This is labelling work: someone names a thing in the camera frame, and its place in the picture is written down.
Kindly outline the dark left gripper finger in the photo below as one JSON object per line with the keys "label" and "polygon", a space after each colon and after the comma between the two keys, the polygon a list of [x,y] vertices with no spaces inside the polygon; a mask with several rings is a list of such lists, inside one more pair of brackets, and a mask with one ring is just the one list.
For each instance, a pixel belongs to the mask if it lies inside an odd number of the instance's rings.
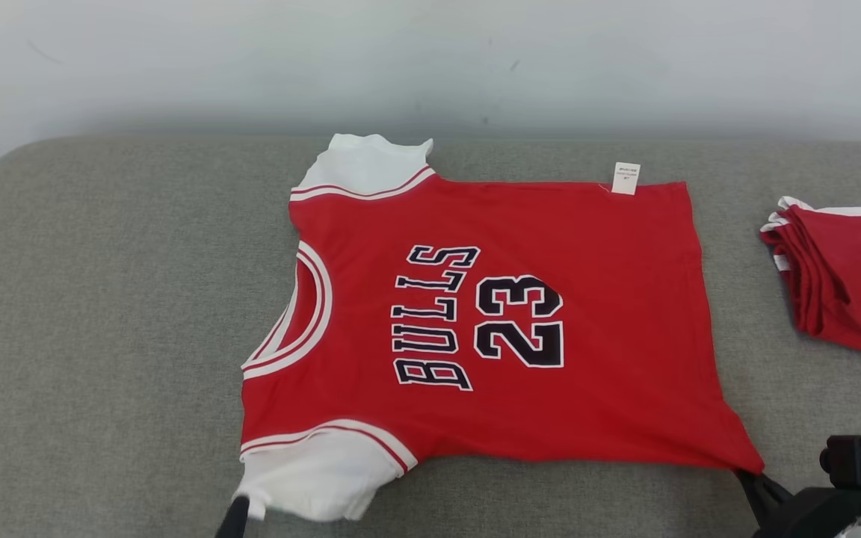
{"label": "dark left gripper finger", "polygon": [[226,510],[225,516],[213,538],[244,538],[249,520],[250,499],[236,496]]}

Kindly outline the red garment stack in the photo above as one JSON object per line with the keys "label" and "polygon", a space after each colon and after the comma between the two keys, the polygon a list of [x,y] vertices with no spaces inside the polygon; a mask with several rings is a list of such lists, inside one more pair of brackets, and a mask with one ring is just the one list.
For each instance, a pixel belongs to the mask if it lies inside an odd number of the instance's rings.
{"label": "red garment stack", "polygon": [[786,284],[796,330],[861,351],[861,205],[779,198],[761,239]]}

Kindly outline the grey fabric sofa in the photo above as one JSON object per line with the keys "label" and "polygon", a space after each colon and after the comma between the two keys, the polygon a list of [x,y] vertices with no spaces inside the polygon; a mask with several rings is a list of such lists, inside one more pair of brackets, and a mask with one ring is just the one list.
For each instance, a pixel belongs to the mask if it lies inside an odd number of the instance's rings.
{"label": "grey fabric sofa", "polygon": [[[291,293],[287,194],[327,137],[60,137],[0,158],[0,538],[212,538],[241,477],[240,365]],[[861,435],[861,353],[796,333],[759,240],[780,197],[861,205],[861,143],[455,140],[459,181],[684,181],[720,380],[768,474],[826,486]],[[248,538],[750,538],[697,468],[431,460],[358,523]]]}

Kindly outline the red Bulls 23 jersey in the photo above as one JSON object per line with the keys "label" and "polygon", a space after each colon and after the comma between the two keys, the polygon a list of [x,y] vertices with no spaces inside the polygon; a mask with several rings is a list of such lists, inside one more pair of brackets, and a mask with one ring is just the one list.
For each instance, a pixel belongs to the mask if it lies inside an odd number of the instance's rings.
{"label": "red Bulls 23 jersey", "polygon": [[761,473],[724,399],[684,183],[455,182],[337,134],[291,190],[296,283],[242,365],[262,519],[359,519],[433,457]]}

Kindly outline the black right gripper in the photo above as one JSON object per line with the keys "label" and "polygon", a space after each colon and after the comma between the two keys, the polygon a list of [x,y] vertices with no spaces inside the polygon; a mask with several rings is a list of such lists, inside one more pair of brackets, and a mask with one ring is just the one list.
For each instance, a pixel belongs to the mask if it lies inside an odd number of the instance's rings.
{"label": "black right gripper", "polygon": [[804,488],[793,494],[766,474],[734,471],[759,525],[752,538],[837,538],[861,519],[861,491]]}

